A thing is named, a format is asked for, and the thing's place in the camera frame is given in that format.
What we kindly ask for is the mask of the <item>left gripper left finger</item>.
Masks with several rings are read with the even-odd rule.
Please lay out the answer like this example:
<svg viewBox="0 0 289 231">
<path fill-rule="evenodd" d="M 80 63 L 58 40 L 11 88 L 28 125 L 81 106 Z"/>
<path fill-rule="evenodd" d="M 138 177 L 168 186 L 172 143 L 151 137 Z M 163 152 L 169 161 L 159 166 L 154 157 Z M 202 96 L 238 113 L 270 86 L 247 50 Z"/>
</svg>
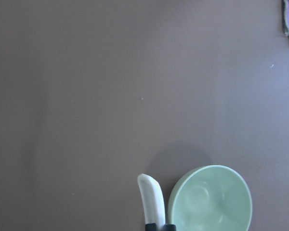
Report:
<svg viewBox="0 0 289 231">
<path fill-rule="evenodd" d="M 155 223 L 145 224 L 145 231 L 157 231 L 157 225 Z"/>
</svg>

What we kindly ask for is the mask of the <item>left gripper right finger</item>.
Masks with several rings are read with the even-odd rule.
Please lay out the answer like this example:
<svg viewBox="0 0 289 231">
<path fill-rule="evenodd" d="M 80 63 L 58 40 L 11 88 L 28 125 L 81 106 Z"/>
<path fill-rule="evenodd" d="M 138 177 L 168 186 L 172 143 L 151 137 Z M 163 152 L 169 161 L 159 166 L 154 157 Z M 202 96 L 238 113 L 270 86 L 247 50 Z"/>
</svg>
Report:
<svg viewBox="0 0 289 231">
<path fill-rule="evenodd" d="M 174 224 L 165 224 L 162 231 L 176 231 L 176 226 Z"/>
</svg>

